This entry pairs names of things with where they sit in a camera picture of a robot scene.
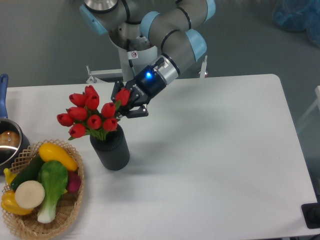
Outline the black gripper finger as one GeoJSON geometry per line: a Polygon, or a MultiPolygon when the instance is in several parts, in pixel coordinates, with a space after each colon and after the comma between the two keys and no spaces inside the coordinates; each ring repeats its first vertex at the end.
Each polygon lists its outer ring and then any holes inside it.
{"type": "Polygon", "coordinates": [[[149,112],[147,110],[147,107],[143,104],[140,106],[135,106],[131,108],[130,106],[121,106],[118,109],[118,113],[116,114],[116,117],[118,119],[121,119],[123,117],[126,117],[128,119],[133,118],[142,118],[147,117],[149,115],[149,112]]]}
{"type": "Polygon", "coordinates": [[[112,93],[111,93],[111,97],[110,99],[115,102],[116,101],[116,95],[117,93],[124,87],[124,82],[123,81],[120,81],[120,80],[117,80],[114,82],[114,86],[113,86],[113,90],[112,90],[112,93]]]}

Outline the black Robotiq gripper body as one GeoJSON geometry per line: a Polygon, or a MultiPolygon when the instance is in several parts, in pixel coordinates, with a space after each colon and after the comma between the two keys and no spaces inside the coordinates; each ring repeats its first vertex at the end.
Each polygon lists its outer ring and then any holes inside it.
{"type": "Polygon", "coordinates": [[[130,91],[128,105],[130,107],[138,107],[148,104],[165,87],[166,83],[155,70],[155,67],[147,65],[125,85],[125,88],[130,91]]]}

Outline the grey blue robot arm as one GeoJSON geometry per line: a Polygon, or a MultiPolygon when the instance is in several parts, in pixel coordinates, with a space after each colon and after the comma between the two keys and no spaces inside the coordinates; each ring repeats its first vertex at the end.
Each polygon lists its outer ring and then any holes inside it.
{"type": "Polygon", "coordinates": [[[148,115],[147,106],[167,85],[202,58],[207,44],[196,28],[216,11],[213,0],[177,0],[161,14],[147,0],[86,0],[79,11],[96,34],[109,36],[117,48],[122,79],[111,100],[122,89],[130,91],[117,117],[148,115]]]}

